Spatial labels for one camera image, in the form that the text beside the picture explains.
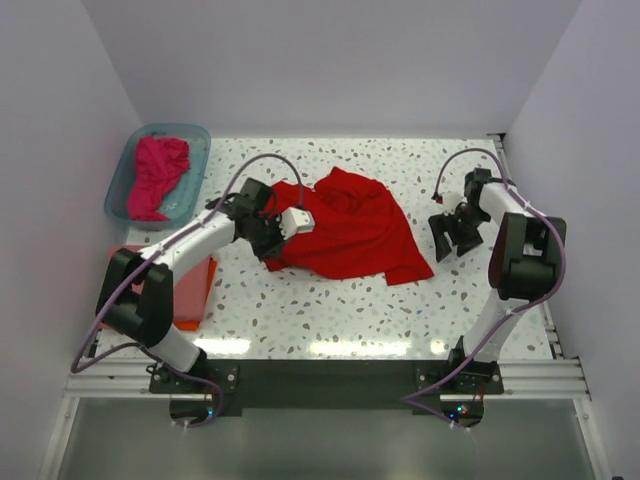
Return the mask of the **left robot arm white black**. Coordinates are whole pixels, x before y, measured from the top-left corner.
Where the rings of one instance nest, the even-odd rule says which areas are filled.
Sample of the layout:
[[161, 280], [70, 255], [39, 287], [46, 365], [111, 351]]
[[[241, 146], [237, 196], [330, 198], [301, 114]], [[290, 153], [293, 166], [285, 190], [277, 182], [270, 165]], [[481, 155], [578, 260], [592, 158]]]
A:
[[245, 181], [229, 200], [203, 210], [164, 240], [138, 251], [117, 250], [96, 307], [98, 323], [128, 337], [175, 370], [198, 374], [204, 351], [174, 325], [174, 287], [194, 267], [238, 239], [261, 261], [277, 258], [296, 234], [313, 228], [309, 213], [289, 207], [268, 214], [273, 190]]

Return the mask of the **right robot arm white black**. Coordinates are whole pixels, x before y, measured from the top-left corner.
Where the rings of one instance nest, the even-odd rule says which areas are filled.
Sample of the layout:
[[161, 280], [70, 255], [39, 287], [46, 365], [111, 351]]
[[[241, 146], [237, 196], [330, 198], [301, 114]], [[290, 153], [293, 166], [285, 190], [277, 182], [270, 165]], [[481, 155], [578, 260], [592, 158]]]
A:
[[488, 264], [489, 296], [449, 355], [452, 371], [490, 376], [520, 318], [553, 296], [564, 279], [567, 225], [536, 210], [513, 182], [488, 169], [468, 173], [462, 195], [436, 191], [432, 199], [442, 207], [429, 218], [439, 262], [481, 246], [481, 224], [498, 227]]

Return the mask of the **red t-shirt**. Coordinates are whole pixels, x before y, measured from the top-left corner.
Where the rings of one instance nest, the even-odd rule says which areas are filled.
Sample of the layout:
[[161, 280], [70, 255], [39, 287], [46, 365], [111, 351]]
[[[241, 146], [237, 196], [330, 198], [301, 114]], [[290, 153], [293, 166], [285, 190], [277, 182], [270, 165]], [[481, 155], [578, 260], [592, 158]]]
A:
[[382, 274], [389, 286], [434, 276], [403, 210], [379, 181], [334, 167], [305, 189], [304, 207], [313, 230], [267, 259], [268, 270], [301, 268], [332, 280]]

